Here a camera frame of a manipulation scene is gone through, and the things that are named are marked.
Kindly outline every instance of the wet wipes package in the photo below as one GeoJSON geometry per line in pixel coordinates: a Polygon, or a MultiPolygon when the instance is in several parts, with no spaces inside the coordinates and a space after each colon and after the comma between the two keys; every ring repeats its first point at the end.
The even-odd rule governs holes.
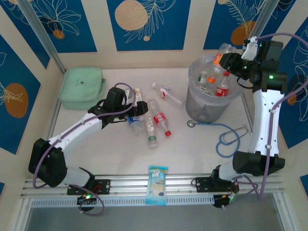
{"type": "Polygon", "coordinates": [[[149,181],[145,203],[149,205],[166,205],[166,174],[168,167],[150,166],[149,181]]]}

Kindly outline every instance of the green led light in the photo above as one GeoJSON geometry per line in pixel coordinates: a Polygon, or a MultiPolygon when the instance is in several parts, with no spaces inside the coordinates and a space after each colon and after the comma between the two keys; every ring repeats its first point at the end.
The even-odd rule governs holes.
{"type": "Polygon", "coordinates": [[[90,199],[92,197],[92,195],[90,194],[90,193],[88,193],[87,195],[86,195],[86,199],[90,199]]]}

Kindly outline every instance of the blue cable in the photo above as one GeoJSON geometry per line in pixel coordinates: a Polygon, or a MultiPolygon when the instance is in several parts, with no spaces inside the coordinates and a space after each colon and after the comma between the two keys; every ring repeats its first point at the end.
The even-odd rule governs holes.
{"type": "Polygon", "coordinates": [[[225,127],[225,128],[228,128],[231,132],[233,132],[233,133],[235,134],[235,136],[236,136],[236,138],[237,138],[237,139],[235,140],[235,141],[237,141],[237,146],[236,146],[235,151],[234,151],[231,155],[223,155],[223,154],[221,154],[221,153],[219,152],[219,150],[218,150],[218,147],[219,147],[221,144],[223,144],[223,145],[225,145],[225,146],[229,146],[229,145],[233,144],[235,141],[231,141],[231,142],[226,143],[226,142],[224,142],[224,141],[222,140],[222,137],[223,137],[224,135],[226,135],[228,132],[224,132],[224,133],[222,133],[222,134],[219,136],[219,142],[218,142],[217,145],[216,145],[216,152],[217,152],[217,154],[218,154],[219,156],[221,156],[222,158],[230,158],[230,157],[234,156],[234,154],[239,150],[240,145],[241,145],[241,137],[240,137],[239,134],[236,132],[236,130],[234,130],[233,128],[229,127],[228,125],[220,124],[220,123],[201,123],[201,122],[196,122],[196,124],[201,124],[201,125],[213,125],[213,126],[223,126],[223,127],[225,127]]]}

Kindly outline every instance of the plastic bottle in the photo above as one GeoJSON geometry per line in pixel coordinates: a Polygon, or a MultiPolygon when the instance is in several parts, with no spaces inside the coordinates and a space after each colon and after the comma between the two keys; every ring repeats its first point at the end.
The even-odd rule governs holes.
{"type": "Polygon", "coordinates": [[[170,90],[170,88],[162,85],[153,83],[152,88],[155,89],[160,97],[171,103],[172,105],[176,107],[181,107],[183,103],[185,102],[185,99],[183,99],[181,96],[179,96],[177,93],[174,93],[170,90]]]}
{"type": "Polygon", "coordinates": [[[229,93],[230,83],[229,83],[229,72],[225,71],[223,73],[223,79],[221,83],[217,86],[216,95],[219,97],[227,96],[229,93]]]}
{"type": "Polygon", "coordinates": [[[224,69],[220,66],[219,62],[222,58],[223,54],[235,52],[236,47],[233,47],[231,44],[223,43],[219,50],[217,51],[217,54],[213,60],[213,62],[210,63],[209,66],[206,67],[206,71],[208,72],[209,77],[207,78],[208,83],[214,84],[219,76],[222,76],[224,73],[224,69]]]}
{"type": "Polygon", "coordinates": [[[133,134],[135,136],[139,136],[139,134],[141,134],[143,132],[142,131],[142,124],[138,120],[137,117],[127,117],[127,121],[128,121],[129,126],[132,128],[133,134]]]}
{"type": "Polygon", "coordinates": [[[150,148],[156,148],[157,147],[156,129],[154,127],[153,120],[150,117],[146,117],[144,122],[145,122],[146,131],[148,133],[148,140],[149,140],[150,148]]]}
{"type": "Polygon", "coordinates": [[[148,103],[148,107],[152,112],[153,119],[157,126],[165,131],[165,136],[170,136],[171,132],[168,129],[168,121],[164,113],[160,110],[158,103],[155,99],[151,99],[148,103]]]}
{"type": "Polygon", "coordinates": [[[206,94],[214,95],[214,91],[211,89],[212,84],[209,83],[207,79],[208,79],[207,71],[201,71],[198,77],[198,80],[197,80],[197,85],[202,92],[206,94]]]}
{"type": "MultiPolygon", "coordinates": [[[[135,92],[135,96],[136,96],[136,101],[135,101],[135,107],[137,107],[137,102],[138,101],[142,101],[142,97],[141,97],[141,89],[140,88],[135,88],[134,89],[135,92]]],[[[126,105],[128,105],[129,103],[133,102],[133,93],[130,91],[130,89],[125,89],[125,94],[126,94],[126,105]]],[[[141,115],[139,117],[137,117],[138,120],[140,120],[141,122],[144,120],[144,115],[141,115]]]]}

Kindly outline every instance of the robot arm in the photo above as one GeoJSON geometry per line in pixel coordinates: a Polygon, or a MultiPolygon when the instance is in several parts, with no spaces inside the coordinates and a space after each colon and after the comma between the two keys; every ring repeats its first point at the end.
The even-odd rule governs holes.
{"type": "Polygon", "coordinates": [[[219,64],[233,75],[249,80],[253,84],[255,119],[252,140],[248,152],[237,151],[231,163],[217,166],[208,178],[196,179],[196,184],[200,185],[202,192],[229,192],[230,188],[236,188],[232,182],[233,179],[242,174],[263,176],[268,150],[270,152],[268,174],[284,167],[285,160],[279,158],[277,145],[281,105],[274,111],[274,119],[271,123],[271,145],[268,145],[273,106],[284,97],[286,92],[287,74],[277,71],[283,44],[276,41],[262,41],[257,49],[256,38],[252,38],[246,40],[245,45],[247,49],[243,55],[224,54],[219,64]]]}
{"type": "Polygon", "coordinates": [[[94,107],[90,108],[88,113],[72,127],[50,138],[48,141],[43,139],[37,140],[33,145],[28,168],[29,172],[35,173],[43,154],[51,144],[58,141],[44,158],[38,171],[38,178],[50,187],[56,187],[60,183],[65,183],[92,190],[95,177],[85,169],[67,167],[65,159],[83,140],[93,133],[100,131],[108,124],[126,121],[125,117],[127,116],[141,116],[148,111],[147,103],[139,101],[137,106],[132,107],[125,113],[119,114],[118,112],[130,108],[131,104],[125,104],[126,101],[127,98],[124,90],[113,87],[108,91],[105,100],[99,101],[94,107]]]}

